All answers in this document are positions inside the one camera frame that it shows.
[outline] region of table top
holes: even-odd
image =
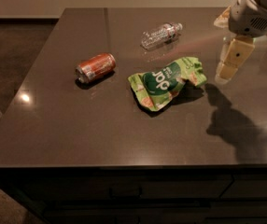
[[[226,29],[223,8],[70,8],[56,24],[0,121],[0,167],[170,167],[267,164],[267,36],[227,85],[214,77]],[[141,34],[183,24],[153,51]],[[80,86],[75,68],[109,52],[115,73]],[[127,77],[185,56],[200,59],[207,84],[187,84],[162,112],[141,109]],[[29,101],[23,101],[26,94]]]

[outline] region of bottle cap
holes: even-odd
[[[182,30],[183,26],[181,23],[178,24],[179,30]]]

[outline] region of drawer handle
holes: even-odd
[[[126,223],[125,223],[125,222],[124,222],[124,223],[119,222],[119,221],[118,221],[118,218],[115,217],[115,224],[126,224]],[[141,224],[141,218],[140,218],[140,217],[137,218],[137,222],[136,222],[136,224]]]
[[[122,196],[122,195],[116,195],[114,194],[114,190],[112,188],[109,188],[109,197],[111,199],[115,200],[124,200],[124,199],[140,199],[142,196],[142,188],[138,188],[138,193],[136,195],[128,195],[128,196]]]

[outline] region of crumpled snack bag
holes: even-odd
[[[198,58],[182,57],[161,71],[137,73],[128,77],[128,80],[140,105],[156,112],[178,96],[187,80],[200,87],[207,78]]]

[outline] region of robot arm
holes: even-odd
[[[254,38],[267,35],[267,0],[234,0],[215,25],[236,34],[223,46],[217,69],[216,82],[225,84],[254,50]]]
[[[229,30],[238,35],[267,34],[267,0],[235,0],[229,16]]]

